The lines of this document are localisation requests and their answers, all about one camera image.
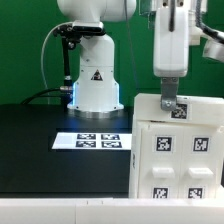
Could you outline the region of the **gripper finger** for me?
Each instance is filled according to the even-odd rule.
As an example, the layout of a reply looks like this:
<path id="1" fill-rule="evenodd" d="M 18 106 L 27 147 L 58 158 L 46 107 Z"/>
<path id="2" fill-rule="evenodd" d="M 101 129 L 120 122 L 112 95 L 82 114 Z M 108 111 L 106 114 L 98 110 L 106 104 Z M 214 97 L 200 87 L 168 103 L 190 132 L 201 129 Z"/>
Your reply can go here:
<path id="1" fill-rule="evenodd" d="M 173 111 L 176 109 L 179 79 L 176 77 L 161 78 L 161 109 Z"/>

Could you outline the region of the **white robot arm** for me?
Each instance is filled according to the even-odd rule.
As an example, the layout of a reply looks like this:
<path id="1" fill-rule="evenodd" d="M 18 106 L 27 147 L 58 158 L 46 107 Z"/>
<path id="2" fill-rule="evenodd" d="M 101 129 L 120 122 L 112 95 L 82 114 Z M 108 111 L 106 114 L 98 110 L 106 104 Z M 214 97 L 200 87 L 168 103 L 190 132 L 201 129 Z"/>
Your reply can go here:
<path id="1" fill-rule="evenodd" d="M 153 72 L 161 79 L 161 109 L 177 108 L 179 79 L 187 74 L 189 47 L 207 39 L 203 55 L 224 61 L 224 32 L 203 22 L 207 0 L 57 0 L 70 21 L 63 25 L 64 48 L 81 46 L 80 73 L 68 108 L 86 115 L 123 109 L 114 79 L 115 45 L 106 22 L 129 20 L 135 12 L 155 29 Z"/>

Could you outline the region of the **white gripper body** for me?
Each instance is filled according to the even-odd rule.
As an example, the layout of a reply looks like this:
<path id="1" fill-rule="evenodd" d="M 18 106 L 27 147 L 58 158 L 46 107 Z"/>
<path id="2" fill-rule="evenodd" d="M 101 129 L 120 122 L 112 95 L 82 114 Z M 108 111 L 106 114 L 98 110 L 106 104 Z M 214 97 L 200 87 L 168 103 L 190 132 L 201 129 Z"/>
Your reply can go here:
<path id="1" fill-rule="evenodd" d="M 170 10 L 159 8 L 154 31 L 153 70 L 157 77 L 184 77 L 188 69 L 188 11 L 177 7 L 174 31 L 169 30 Z"/>

